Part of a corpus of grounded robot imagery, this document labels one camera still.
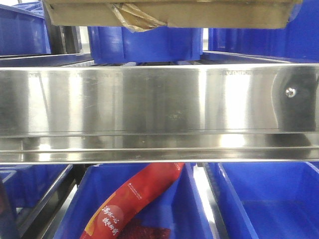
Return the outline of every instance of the red snack bag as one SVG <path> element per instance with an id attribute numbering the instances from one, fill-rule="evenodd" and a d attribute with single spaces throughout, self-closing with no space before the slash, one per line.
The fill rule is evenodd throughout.
<path id="1" fill-rule="evenodd" d="M 80 239 L 115 239 L 147 204 L 179 178 L 184 163 L 151 163 L 119 187 L 95 212 Z"/>

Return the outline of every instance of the blue plastic bin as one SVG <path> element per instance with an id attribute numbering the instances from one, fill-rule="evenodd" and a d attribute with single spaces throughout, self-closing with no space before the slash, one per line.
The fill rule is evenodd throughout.
<path id="1" fill-rule="evenodd" d="M 14 170 L 0 171 L 0 178 L 4 185 L 6 195 L 8 197 L 13 215 L 14 217 L 16 217 L 15 194 L 16 194 L 16 184 L 18 181 L 16 171 Z"/>
<path id="2" fill-rule="evenodd" d="M 18 208 L 31 208 L 48 190 L 67 165 L 1 165 L 0 172 L 15 170 L 18 180 L 14 185 L 14 201 Z"/>
<path id="3" fill-rule="evenodd" d="M 304 0 L 285 29 L 209 30 L 209 50 L 319 60 L 319 1 Z"/>
<path id="4" fill-rule="evenodd" d="M 145 166 L 106 164 L 89 167 L 54 239 L 79 239 L 101 204 Z M 212 239 L 190 165 L 184 167 L 179 180 L 136 217 L 144 226 L 171 229 L 170 239 Z"/>
<path id="5" fill-rule="evenodd" d="M 199 60 L 201 28 L 158 27 L 130 32 L 124 27 L 89 27 L 91 54 L 97 64 Z"/>
<path id="6" fill-rule="evenodd" d="M 209 164 L 231 239 L 318 239 L 319 170 L 310 163 Z"/>
<path id="7" fill-rule="evenodd" d="M 49 53 L 44 17 L 0 4 L 0 55 Z"/>

